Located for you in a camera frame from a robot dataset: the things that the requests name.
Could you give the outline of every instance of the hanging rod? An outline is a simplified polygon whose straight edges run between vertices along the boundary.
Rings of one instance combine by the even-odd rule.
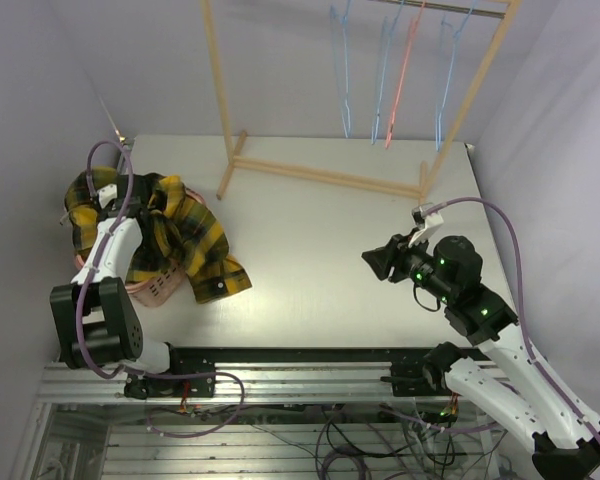
[[[371,0],[374,2],[379,2],[379,3],[393,3],[395,5],[400,5],[402,3],[402,0]],[[491,0],[491,1],[495,1],[497,3],[509,3],[508,1],[502,1],[502,0]],[[404,4],[408,5],[410,7],[420,7],[422,6],[422,2],[419,2],[418,0],[404,0]],[[489,18],[499,18],[500,20],[502,20],[504,18],[504,14],[505,12],[496,12],[494,10],[478,10],[478,9],[473,9],[471,10],[470,8],[466,8],[466,7],[458,7],[455,5],[445,5],[442,3],[425,3],[424,8],[430,8],[432,10],[444,10],[445,12],[453,12],[453,13],[464,13],[465,15],[469,12],[471,12],[471,15],[476,15],[478,17],[489,17]]]

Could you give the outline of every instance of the laundry basket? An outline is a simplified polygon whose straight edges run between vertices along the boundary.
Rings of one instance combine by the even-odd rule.
[[[204,198],[193,190],[187,189],[187,195],[205,205]],[[78,269],[84,266],[84,260],[80,255],[75,256],[74,263]],[[143,282],[129,283],[125,285],[125,289],[145,307],[155,308],[167,301],[186,276],[184,268],[174,263],[166,272]]]

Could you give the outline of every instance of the clothing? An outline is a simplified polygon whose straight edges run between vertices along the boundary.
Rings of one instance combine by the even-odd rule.
[[[94,167],[92,178],[98,190],[116,183],[118,173]],[[205,205],[187,196],[180,177],[152,173],[142,179],[150,191],[149,214],[138,219],[143,242],[131,260],[126,281],[148,280],[176,262],[185,269],[198,303],[250,288],[244,268],[229,254],[222,226]],[[90,198],[86,172],[69,186],[65,207],[73,225],[73,246],[86,259],[96,240],[98,215],[102,215],[99,203]]]

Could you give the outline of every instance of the wooden clothes rack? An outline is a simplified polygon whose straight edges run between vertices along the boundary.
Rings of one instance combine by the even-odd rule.
[[[385,3],[396,3],[400,4],[401,0],[376,0]],[[471,13],[472,15],[498,18],[500,23],[496,28],[495,33],[491,39],[491,43],[487,48],[487,51],[478,66],[471,84],[465,94],[464,100],[458,110],[456,118],[453,122],[451,130],[447,133],[442,148],[438,152],[436,159],[433,163],[431,171],[428,171],[428,165],[426,162],[420,164],[420,178],[418,185],[408,185],[400,182],[390,182],[386,180],[379,180],[370,177],[362,177],[358,175],[350,175],[347,173],[333,172],[329,170],[322,170],[317,168],[302,167],[296,165],[288,165],[278,163],[270,160],[262,160],[256,158],[250,158],[243,156],[242,148],[247,139],[247,132],[245,130],[240,134],[238,141],[235,146],[233,145],[231,124],[229,121],[229,107],[227,104],[227,94],[224,86],[224,80],[222,76],[222,69],[220,68],[220,54],[218,52],[218,43],[216,38],[215,24],[213,21],[213,11],[211,9],[211,0],[200,0],[200,8],[202,10],[204,18],[205,33],[207,36],[207,46],[209,49],[209,59],[211,61],[211,71],[213,73],[213,81],[216,91],[216,99],[218,102],[218,109],[220,111],[220,120],[222,122],[222,133],[224,136],[224,145],[227,152],[228,165],[220,181],[220,186],[216,192],[218,200],[222,200],[229,181],[236,168],[244,168],[247,170],[256,170],[265,173],[274,173],[278,175],[285,175],[289,177],[303,178],[306,180],[313,180],[316,182],[330,183],[334,185],[342,185],[346,187],[361,188],[365,190],[372,190],[376,192],[388,193],[392,195],[400,195],[404,197],[415,198],[419,203],[424,203],[433,183],[438,176],[440,168],[444,163],[451,145],[458,134],[460,127],[464,123],[467,113],[473,104],[482,82],[484,81],[489,67],[493,62],[500,45],[504,40],[504,37],[513,22],[513,19],[520,7],[522,0],[487,0],[492,3],[506,4],[504,12],[491,11],[491,10],[471,10],[465,7],[458,7],[454,5],[445,5],[440,3],[429,3],[425,4],[425,8],[444,10],[456,13]],[[420,7],[422,2],[417,0],[405,0],[405,5]]]

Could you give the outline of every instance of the gray wall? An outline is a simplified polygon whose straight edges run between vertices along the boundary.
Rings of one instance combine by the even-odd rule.
[[[560,2],[482,135],[475,169],[517,227],[536,343],[600,412],[600,0]],[[510,239],[493,225],[513,286]]]
[[[0,480],[57,352],[48,295],[73,271],[64,190],[110,132],[48,2],[0,0]]]
[[[203,23],[192,0],[52,0],[85,68],[127,135],[219,134]],[[332,65],[329,5],[345,0],[214,1],[232,127],[253,135],[342,136]],[[471,0],[451,2],[470,5]],[[493,64],[460,139],[477,142],[557,0],[526,0]],[[498,4],[480,1],[483,8]],[[369,136],[380,30],[395,6],[354,0],[350,13],[354,133]],[[409,17],[396,33],[385,102],[402,61]],[[442,13],[427,10],[412,54],[394,130],[431,139]],[[458,24],[462,16],[450,14]],[[449,105],[452,119],[486,50],[497,20],[473,17],[462,38]]]

